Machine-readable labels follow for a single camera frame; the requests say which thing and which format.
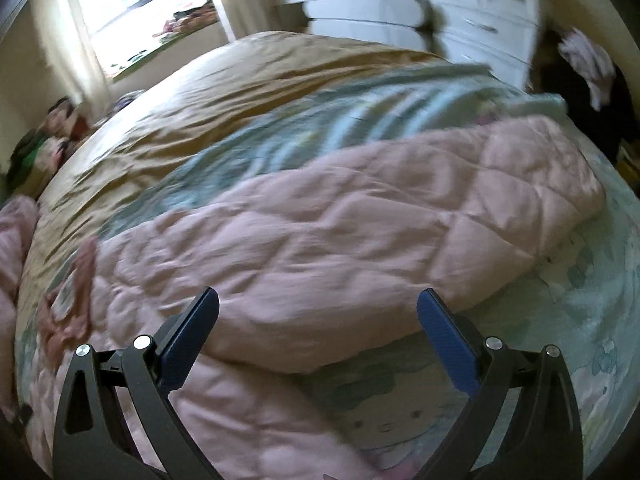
white dresser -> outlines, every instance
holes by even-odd
[[[482,62],[525,89],[548,0],[431,0],[435,50],[452,62]]]

metal screw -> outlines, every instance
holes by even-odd
[[[76,348],[76,355],[83,357],[89,353],[89,350],[91,350],[91,347],[89,345],[80,345],[78,348]]]
[[[502,348],[502,341],[500,341],[497,337],[487,338],[484,344],[491,350],[499,350],[500,348]]]
[[[548,347],[546,347],[546,354],[549,357],[559,357],[560,349],[556,345],[549,345]]]
[[[151,338],[148,335],[139,335],[133,342],[133,346],[138,350],[143,350],[151,344]]]

white cabinet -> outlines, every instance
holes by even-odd
[[[547,0],[431,0],[436,44],[453,62],[488,63],[524,89],[545,26]]]
[[[431,50],[422,31],[431,19],[429,0],[311,0],[304,9],[309,31],[319,36]]]

pink pillow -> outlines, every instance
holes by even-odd
[[[15,300],[22,267],[38,222],[38,206],[16,196],[0,210],[0,409],[8,420],[15,415]]]

pink quilted comforter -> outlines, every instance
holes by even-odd
[[[220,320],[172,403],[216,468],[230,480],[376,478],[276,372],[310,372],[416,332],[427,286],[454,311],[479,303],[603,198],[578,149],[542,117],[342,150],[102,243],[90,342],[126,346],[213,286]],[[45,465],[71,354],[58,370],[36,354],[28,431]],[[123,404],[142,455],[159,465]]]

